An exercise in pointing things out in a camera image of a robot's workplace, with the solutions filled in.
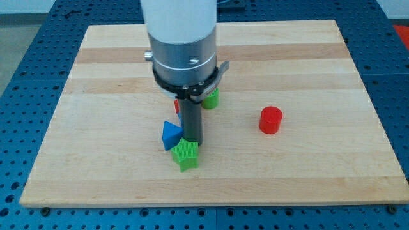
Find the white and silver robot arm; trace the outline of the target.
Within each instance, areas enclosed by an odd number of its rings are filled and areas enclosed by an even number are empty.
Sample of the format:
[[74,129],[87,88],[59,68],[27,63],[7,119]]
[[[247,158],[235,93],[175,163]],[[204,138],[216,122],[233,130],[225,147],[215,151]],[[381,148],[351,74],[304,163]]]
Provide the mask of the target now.
[[217,71],[216,0],[142,0],[153,74],[164,90],[209,84]]

